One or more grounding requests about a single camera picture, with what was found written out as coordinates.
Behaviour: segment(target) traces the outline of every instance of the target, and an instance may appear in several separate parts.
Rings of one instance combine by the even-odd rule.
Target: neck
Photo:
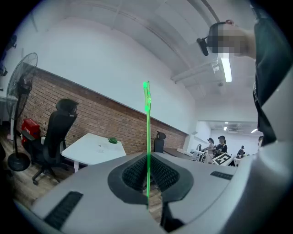
[[[256,58],[256,44],[255,44],[255,34],[253,31],[246,31],[246,40],[247,40],[247,51],[245,53],[245,56],[255,59]]]

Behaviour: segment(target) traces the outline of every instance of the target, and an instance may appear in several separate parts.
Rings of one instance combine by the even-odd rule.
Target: chair armrest
[[[26,139],[28,139],[29,141],[34,141],[35,140],[35,138],[31,134],[29,134],[26,130],[22,130],[22,135]]]

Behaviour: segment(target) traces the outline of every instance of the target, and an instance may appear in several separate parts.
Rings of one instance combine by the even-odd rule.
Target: green pole
[[[151,88],[150,82],[143,82],[145,94],[145,111],[146,111],[146,137],[147,137],[147,176],[146,176],[146,195],[150,197],[151,183]]]

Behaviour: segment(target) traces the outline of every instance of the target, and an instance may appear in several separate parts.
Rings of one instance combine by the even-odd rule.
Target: black and white sign
[[[221,166],[227,166],[231,163],[234,157],[228,155],[227,153],[221,154],[220,156],[217,156],[216,158],[213,159],[213,161],[217,165]]]

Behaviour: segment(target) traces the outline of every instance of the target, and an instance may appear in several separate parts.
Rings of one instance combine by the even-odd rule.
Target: chair headrest
[[[166,134],[157,131],[157,138],[158,138],[158,139],[165,139],[165,138],[166,138]]]
[[[65,111],[68,113],[76,113],[78,103],[68,98],[63,98],[59,100],[56,104],[56,109],[58,111]]]

